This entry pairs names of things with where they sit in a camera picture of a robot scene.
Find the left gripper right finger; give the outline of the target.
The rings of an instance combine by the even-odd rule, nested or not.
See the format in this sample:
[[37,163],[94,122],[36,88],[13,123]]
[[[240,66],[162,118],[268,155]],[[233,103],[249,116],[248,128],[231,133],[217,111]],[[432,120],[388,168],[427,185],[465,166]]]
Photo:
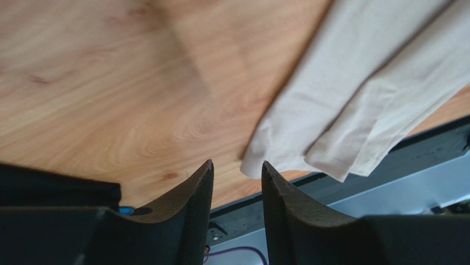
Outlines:
[[369,215],[336,211],[261,170],[270,264],[468,264],[467,215]]

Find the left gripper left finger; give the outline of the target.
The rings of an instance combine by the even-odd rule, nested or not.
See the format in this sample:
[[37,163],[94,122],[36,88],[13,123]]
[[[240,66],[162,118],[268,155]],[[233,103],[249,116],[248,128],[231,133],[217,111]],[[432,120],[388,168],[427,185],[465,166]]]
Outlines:
[[1,207],[2,264],[202,264],[211,160],[132,215],[105,206]]

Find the beige t shirt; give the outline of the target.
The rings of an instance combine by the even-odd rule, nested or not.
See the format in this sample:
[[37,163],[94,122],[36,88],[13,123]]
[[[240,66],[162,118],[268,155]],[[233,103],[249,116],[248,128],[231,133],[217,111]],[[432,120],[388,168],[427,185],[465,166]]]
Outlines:
[[469,84],[468,1],[334,1],[260,121],[241,172],[368,176]]

